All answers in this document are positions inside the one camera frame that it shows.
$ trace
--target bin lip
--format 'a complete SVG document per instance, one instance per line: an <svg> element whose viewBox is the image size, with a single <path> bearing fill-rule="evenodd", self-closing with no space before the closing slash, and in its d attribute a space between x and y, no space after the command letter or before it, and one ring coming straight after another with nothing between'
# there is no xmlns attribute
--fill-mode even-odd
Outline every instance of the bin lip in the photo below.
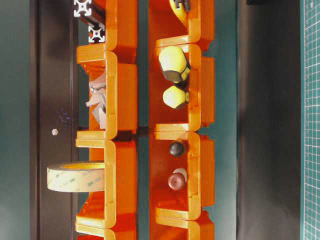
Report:
<svg viewBox="0 0 320 240"><path fill-rule="evenodd" d="M172 215L170 218L194 221L194 220L197 220L201 214L201 206L198 206L200 202L201 201L199 200L198 204L196 204L197 206L191 206L189 203L188 211L172 210L172 209L156 207L155 214L158 217L167 217L168 215Z"/></svg>
<svg viewBox="0 0 320 240"><path fill-rule="evenodd" d="M101 238L106 238L108 240L116 240L116 233L112 229L100 228L100 227L95 227L95 226L86 226L86 225L77 223L77 220L76 220L75 231L77 233L88 234L88 230L92 231L92 233L90 233L90 235L101 237ZM97 232L97 230L100 231L101 234L94 235L94 232Z"/></svg>
<svg viewBox="0 0 320 240"><path fill-rule="evenodd" d="M155 223L168 227L176 227L200 232L200 225L194 220L184 220L165 216L155 216Z"/></svg>
<svg viewBox="0 0 320 240"><path fill-rule="evenodd" d="M105 42L89 44L89 45L81 45L76 48L77 55L85 55L85 54L92 54L92 53L106 52L106 51L108 50Z"/></svg>
<svg viewBox="0 0 320 240"><path fill-rule="evenodd" d="M106 52L106 138L113 139L118 134L118 57L114 52Z"/></svg>
<svg viewBox="0 0 320 240"><path fill-rule="evenodd" d="M156 140L188 140L192 138L193 141L200 142L200 136L193 131L156 131L153 134Z"/></svg>

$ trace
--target orange storage bin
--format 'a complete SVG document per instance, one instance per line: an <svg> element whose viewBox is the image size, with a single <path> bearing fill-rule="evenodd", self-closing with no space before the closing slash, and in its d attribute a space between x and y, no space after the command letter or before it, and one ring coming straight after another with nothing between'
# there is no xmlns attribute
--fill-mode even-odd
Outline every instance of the orange storage bin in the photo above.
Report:
<svg viewBox="0 0 320 240"><path fill-rule="evenodd" d="M138 1L95 0L105 10L105 42L93 44L98 51L116 53L122 63L136 61L138 45Z"/></svg>
<svg viewBox="0 0 320 240"><path fill-rule="evenodd" d="M215 120L215 60L203 57L195 44L179 45L191 65L189 73L189 103L173 109L163 102L163 92L172 86L161 72L156 48L149 68L149 125L156 132L196 132Z"/></svg>
<svg viewBox="0 0 320 240"><path fill-rule="evenodd" d="M196 221L150 216L151 240L214 240L215 226L208 212L202 211Z"/></svg>
<svg viewBox="0 0 320 240"><path fill-rule="evenodd" d="M83 235L78 240L136 240L137 221L133 214L124 214L118 218L117 223L110 229L104 229L103 236Z"/></svg>
<svg viewBox="0 0 320 240"><path fill-rule="evenodd" d="M90 108L89 131L78 131L79 139L113 139L118 131L136 133L138 127L137 66L118 62L111 51L96 51L97 44L77 48L77 63L93 81L106 74L106 129L100 129Z"/></svg>
<svg viewBox="0 0 320 240"><path fill-rule="evenodd" d="M187 152L170 154L170 144L181 140ZM195 132L152 132L150 141L150 200L159 217L196 220L202 207L215 203L214 141ZM168 177L177 168L187 171L184 189L172 190Z"/></svg>
<svg viewBox="0 0 320 240"><path fill-rule="evenodd" d="M104 237L125 215L137 211L137 151L134 141L79 139L78 148L90 148L90 161L104 160L104 191L91 192L76 216L79 233Z"/></svg>
<svg viewBox="0 0 320 240"><path fill-rule="evenodd" d="M196 43L209 49L215 34L215 1L190 0L187 27L176 17L169 0L149 1L149 53L154 48Z"/></svg>

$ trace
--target dark red knob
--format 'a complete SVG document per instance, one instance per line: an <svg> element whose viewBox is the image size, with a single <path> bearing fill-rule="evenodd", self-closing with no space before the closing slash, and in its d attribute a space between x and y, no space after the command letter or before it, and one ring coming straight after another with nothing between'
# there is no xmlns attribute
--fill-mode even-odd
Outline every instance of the dark red knob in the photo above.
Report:
<svg viewBox="0 0 320 240"><path fill-rule="evenodd" d="M185 176L182 173L176 172L168 178L169 187L174 191L179 191L186 186Z"/></svg>
<svg viewBox="0 0 320 240"><path fill-rule="evenodd" d="M181 140L173 141L170 144L170 153L175 157L180 157L186 152L186 145Z"/></svg>

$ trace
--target metal bolt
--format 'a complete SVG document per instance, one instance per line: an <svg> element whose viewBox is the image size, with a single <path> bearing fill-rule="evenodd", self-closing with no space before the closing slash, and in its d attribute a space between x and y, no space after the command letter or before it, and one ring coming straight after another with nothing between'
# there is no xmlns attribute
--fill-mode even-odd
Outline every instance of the metal bolt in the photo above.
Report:
<svg viewBox="0 0 320 240"><path fill-rule="evenodd" d="M53 136L57 136L58 133L59 133L59 132L58 132L58 129L56 129L56 128L55 128L55 129L52 129L52 135L53 135Z"/></svg>

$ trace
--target double-sided tape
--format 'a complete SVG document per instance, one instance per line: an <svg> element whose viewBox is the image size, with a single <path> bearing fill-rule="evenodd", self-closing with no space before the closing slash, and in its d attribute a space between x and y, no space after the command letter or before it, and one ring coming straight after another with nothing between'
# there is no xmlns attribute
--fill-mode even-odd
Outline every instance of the double-sided tape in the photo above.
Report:
<svg viewBox="0 0 320 240"><path fill-rule="evenodd" d="M47 187L68 193L105 190L104 162L73 162L48 166Z"/></svg>

